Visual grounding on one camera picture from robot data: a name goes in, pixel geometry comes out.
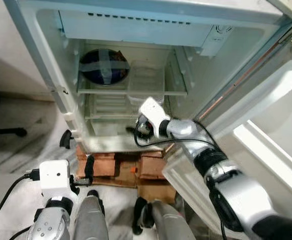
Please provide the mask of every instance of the wire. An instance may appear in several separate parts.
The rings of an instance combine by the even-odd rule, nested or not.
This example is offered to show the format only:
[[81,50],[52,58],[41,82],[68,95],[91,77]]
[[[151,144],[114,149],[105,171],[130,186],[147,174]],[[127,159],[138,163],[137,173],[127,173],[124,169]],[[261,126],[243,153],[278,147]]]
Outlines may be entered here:
[[224,223],[220,220],[221,235],[223,240],[227,240]]
[[16,238],[17,238],[18,236],[20,236],[21,234],[27,232],[30,228],[31,228],[31,226],[26,227],[25,229],[23,229],[23,230],[17,232],[17,233],[14,234],[9,240],[14,240],[14,239],[16,239]]
[[139,146],[139,147],[142,147],[142,148],[153,146],[153,145],[181,143],[181,142],[201,142],[201,143],[208,144],[208,145],[210,145],[210,146],[212,146],[214,148],[218,148],[217,145],[215,145],[215,144],[213,144],[211,142],[208,142],[208,141],[205,141],[205,140],[201,140],[201,139],[195,139],[195,138],[180,138],[180,139],[163,140],[163,141],[156,141],[156,142],[152,142],[152,143],[141,145],[141,144],[138,143],[138,139],[137,139],[139,126],[140,126],[140,124],[137,123],[136,127],[135,127],[135,131],[134,131],[134,140],[135,140],[136,145]]
[[23,179],[27,179],[29,178],[26,174],[21,176],[20,178],[18,178],[17,180],[15,180],[15,182],[11,185],[11,187],[8,189],[6,195],[4,196],[4,198],[2,199],[2,201],[0,202],[0,210],[3,207],[3,205],[5,204],[7,198],[9,197],[9,194],[12,192],[12,190],[14,189],[14,187],[21,182]]

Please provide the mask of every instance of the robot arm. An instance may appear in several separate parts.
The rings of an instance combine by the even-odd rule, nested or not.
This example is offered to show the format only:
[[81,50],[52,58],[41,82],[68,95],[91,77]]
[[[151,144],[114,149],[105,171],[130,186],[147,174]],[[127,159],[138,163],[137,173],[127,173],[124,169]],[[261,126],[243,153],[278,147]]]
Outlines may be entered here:
[[155,137],[188,139],[182,142],[183,150],[203,176],[216,212],[228,229],[245,232],[250,239],[292,239],[292,220],[279,216],[265,189],[243,174],[208,132],[191,120],[171,120],[151,97],[139,113],[138,125],[151,123]]

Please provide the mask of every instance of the open refrigerator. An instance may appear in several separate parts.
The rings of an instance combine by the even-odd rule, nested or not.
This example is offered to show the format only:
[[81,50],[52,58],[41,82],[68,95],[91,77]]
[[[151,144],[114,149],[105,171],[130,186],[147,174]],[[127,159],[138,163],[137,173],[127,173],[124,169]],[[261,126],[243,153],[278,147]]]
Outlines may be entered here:
[[[245,113],[261,108],[259,101],[270,94],[262,91],[274,85],[259,87],[261,95],[255,93],[249,100],[244,101],[244,96],[292,61],[292,1],[271,2],[280,10],[265,0],[5,1],[72,135],[87,153],[140,151],[126,127],[135,126],[138,99],[153,96],[162,100],[172,117],[203,121],[217,141],[237,136],[239,145],[254,156],[257,150],[238,137],[238,126],[249,125],[253,117],[256,123],[265,122],[257,117],[257,110]],[[122,82],[100,86],[83,77],[80,59],[96,49],[120,51],[133,66]],[[288,65],[275,79],[279,81],[291,68]],[[146,71],[159,72],[156,83],[160,87],[135,81],[138,72]],[[233,106],[237,108],[230,114]],[[225,152],[257,179],[258,171],[265,171],[265,185],[275,176],[278,181],[268,188],[283,186],[284,190],[272,191],[271,196],[279,211],[292,217],[292,207],[284,204],[292,201],[288,193],[292,191],[292,182],[288,184],[292,175],[283,178],[260,157],[243,162],[233,156],[232,148],[237,149],[237,144],[233,142]],[[292,171],[292,165],[285,164]],[[165,176],[205,223],[219,232],[208,189],[182,153],[168,159]]]

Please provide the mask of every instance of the gray floor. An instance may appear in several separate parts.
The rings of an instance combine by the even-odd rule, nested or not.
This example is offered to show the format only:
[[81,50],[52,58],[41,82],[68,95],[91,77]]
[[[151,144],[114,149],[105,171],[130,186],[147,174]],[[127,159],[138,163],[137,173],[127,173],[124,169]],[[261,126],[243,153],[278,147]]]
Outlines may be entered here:
[[[77,168],[75,143],[71,149],[59,148],[59,140],[67,125],[51,102],[2,99],[0,128],[25,127],[28,135],[0,135],[0,200],[12,182],[26,170],[34,169],[48,159],[68,159],[71,172]],[[9,239],[15,232],[31,225],[37,208],[43,207],[39,182],[25,180],[9,196],[0,212],[0,239]],[[91,188],[99,191],[103,199],[106,222],[111,240],[157,239],[153,229],[133,236],[131,223],[136,189],[111,186],[92,186],[81,189],[80,199]],[[25,239],[23,234],[18,239]]]

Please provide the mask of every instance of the plastic bin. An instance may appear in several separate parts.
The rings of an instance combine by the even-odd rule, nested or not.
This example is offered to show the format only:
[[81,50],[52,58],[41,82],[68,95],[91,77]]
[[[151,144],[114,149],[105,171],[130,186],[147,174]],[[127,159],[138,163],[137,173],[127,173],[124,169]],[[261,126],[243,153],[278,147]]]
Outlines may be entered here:
[[[128,99],[132,105],[140,106],[148,97],[153,97],[159,104],[163,104],[165,99],[163,65],[155,65],[146,61],[133,61],[128,78]],[[132,91],[143,94],[130,94]]]

